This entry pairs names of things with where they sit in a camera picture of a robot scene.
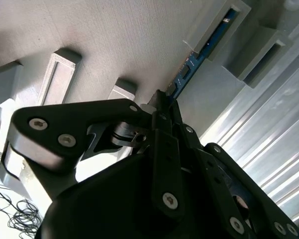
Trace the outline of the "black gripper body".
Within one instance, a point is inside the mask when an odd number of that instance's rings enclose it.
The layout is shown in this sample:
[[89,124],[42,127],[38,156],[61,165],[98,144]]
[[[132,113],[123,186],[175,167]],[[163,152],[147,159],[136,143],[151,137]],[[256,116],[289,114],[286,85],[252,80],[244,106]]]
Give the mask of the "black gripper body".
[[206,185],[168,156],[130,156],[61,193],[43,239],[226,239]]

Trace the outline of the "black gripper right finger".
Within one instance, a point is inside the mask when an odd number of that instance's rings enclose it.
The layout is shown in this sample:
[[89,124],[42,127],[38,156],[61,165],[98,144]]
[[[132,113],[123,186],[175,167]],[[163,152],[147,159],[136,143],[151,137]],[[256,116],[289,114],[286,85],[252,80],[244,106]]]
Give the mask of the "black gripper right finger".
[[216,143],[201,145],[177,101],[169,111],[202,239],[299,239],[299,228],[226,151]]

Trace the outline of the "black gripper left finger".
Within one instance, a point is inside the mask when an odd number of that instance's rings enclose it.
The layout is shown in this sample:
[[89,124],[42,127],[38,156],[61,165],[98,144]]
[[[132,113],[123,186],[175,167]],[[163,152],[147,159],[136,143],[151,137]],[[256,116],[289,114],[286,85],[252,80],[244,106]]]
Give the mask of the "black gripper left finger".
[[148,113],[128,99],[22,108],[14,112],[1,170],[45,217],[56,198],[134,155],[179,160],[169,107],[161,91]]

